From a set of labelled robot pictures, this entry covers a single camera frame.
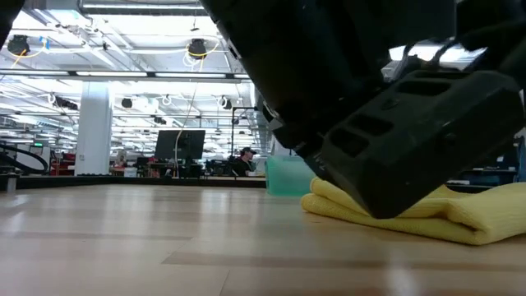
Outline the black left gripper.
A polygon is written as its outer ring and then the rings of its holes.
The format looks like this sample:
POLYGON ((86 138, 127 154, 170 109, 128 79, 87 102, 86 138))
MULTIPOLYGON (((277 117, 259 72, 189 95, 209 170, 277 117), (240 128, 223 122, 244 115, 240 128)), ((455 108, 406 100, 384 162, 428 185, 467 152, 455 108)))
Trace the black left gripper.
POLYGON ((318 155, 334 125, 311 106, 305 81, 322 73, 381 79, 390 50, 456 29, 455 0, 201 0, 274 112, 273 132, 302 157, 318 155))

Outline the yellow microfiber towel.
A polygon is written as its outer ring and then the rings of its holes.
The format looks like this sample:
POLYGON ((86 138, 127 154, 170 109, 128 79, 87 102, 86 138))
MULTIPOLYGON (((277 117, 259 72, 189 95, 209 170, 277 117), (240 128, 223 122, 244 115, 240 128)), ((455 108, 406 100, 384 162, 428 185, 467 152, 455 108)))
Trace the yellow microfiber towel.
POLYGON ((481 246, 526 234, 526 183, 510 183, 479 193, 446 186, 393 219, 370 216, 351 196, 319 178, 301 198, 301 207, 322 215, 378 229, 481 246))

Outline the teal translucent plastic bin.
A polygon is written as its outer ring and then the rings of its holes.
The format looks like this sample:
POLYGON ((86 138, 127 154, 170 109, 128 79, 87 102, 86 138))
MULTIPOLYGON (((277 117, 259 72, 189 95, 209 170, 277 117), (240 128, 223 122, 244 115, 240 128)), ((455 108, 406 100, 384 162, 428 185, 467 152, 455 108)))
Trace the teal translucent plastic bin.
POLYGON ((315 176, 299 156, 272 155, 265 162, 266 190, 273 196, 301 197, 315 176))

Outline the person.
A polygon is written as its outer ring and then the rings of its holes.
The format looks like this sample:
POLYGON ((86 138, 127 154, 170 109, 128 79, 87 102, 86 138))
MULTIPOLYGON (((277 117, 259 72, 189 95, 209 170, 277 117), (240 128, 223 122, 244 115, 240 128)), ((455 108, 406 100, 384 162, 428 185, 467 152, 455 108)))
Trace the person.
POLYGON ((256 152, 251 147, 245 147, 240 150, 240 155, 232 162, 232 171, 235 176, 249 177, 251 173, 255 172, 255 167, 252 163, 256 152))

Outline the black computer monitor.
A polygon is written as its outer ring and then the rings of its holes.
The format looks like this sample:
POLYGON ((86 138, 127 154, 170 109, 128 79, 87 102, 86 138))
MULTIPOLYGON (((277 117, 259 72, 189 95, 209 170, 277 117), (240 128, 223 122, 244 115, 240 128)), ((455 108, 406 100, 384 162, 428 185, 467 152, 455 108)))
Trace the black computer monitor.
POLYGON ((205 144, 205 130, 159 131, 155 158, 167 161, 166 175, 177 178, 199 178, 205 144))

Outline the black keyboard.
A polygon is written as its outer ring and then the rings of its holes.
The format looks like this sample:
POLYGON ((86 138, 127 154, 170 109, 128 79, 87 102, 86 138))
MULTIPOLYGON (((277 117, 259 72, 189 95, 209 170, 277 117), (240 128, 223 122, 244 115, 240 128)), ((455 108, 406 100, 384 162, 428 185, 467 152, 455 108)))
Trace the black keyboard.
POLYGON ((235 187, 266 188, 275 196, 299 196, 310 191, 310 180, 299 183, 279 183, 264 178, 128 178, 114 176, 26 176, 0 175, 0 192, 12 192, 16 189, 37 189, 51 187, 78 187, 94 185, 155 185, 155 186, 191 186, 191 187, 235 187))

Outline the white building pillar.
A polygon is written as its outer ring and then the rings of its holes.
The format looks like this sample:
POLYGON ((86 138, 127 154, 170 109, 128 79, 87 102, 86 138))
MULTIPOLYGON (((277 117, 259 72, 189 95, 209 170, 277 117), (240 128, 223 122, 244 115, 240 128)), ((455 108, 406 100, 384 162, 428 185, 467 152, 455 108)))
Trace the white building pillar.
POLYGON ((108 174, 113 102, 108 82, 82 84, 75 175, 108 174))

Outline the red tool cabinet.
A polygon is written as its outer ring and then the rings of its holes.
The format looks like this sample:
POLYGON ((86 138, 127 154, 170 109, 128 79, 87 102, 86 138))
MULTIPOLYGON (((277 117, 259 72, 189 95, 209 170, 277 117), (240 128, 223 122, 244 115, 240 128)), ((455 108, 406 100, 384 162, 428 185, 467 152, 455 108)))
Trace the red tool cabinet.
POLYGON ((50 156, 51 175, 74 175, 76 155, 74 153, 52 152, 50 156))

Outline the long ceiling light rail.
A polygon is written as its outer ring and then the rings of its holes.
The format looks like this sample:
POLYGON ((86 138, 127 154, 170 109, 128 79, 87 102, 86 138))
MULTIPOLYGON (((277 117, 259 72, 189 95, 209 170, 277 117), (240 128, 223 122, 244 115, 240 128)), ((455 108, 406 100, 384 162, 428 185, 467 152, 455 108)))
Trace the long ceiling light rail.
POLYGON ((26 76, 43 79, 79 81, 176 81, 205 83, 240 83, 250 81, 247 74, 222 72, 104 72, 0 69, 0 76, 26 76))

